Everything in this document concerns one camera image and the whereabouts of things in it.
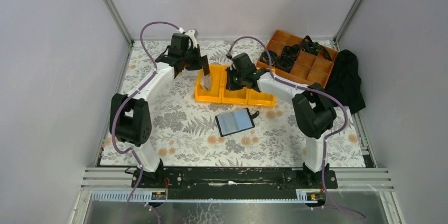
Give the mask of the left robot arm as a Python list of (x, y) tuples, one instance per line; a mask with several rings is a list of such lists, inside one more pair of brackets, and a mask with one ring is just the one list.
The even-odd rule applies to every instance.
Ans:
[(154, 71), (127, 94), (114, 94), (111, 99), (110, 133), (132, 152), (144, 172), (155, 172), (161, 163), (148, 141), (152, 131), (149, 103), (184, 70), (199, 71), (201, 87), (211, 89), (208, 58), (201, 55), (197, 36), (195, 29), (174, 33), (171, 43), (153, 61)]

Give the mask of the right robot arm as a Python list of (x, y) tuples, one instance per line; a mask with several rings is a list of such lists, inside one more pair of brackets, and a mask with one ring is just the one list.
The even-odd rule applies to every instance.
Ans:
[(337, 114), (323, 86), (317, 82), (311, 85), (293, 82), (267, 68), (258, 69), (246, 53), (228, 58), (231, 65), (226, 69), (226, 89), (252, 89), (292, 105), (297, 126), (306, 136), (304, 166), (313, 173), (324, 170), (327, 161), (323, 134), (333, 127)]

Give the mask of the dark grey credit card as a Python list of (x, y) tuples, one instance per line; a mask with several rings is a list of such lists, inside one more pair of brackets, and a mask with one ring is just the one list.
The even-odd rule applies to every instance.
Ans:
[(212, 86), (212, 76), (211, 76), (211, 74), (206, 75), (206, 80), (207, 80), (207, 87), (208, 87), (207, 91), (210, 91), (211, 90), (211, 86)]

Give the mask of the black leather card holder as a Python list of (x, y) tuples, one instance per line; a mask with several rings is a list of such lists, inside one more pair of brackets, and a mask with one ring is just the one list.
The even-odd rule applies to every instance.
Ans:
[(251, 114), (248, 108), (244, 108), (217, 115), (215, 121), (220, 136), (225, 137), (254, 128), (254, 119), (259, 115), (258, 110)]

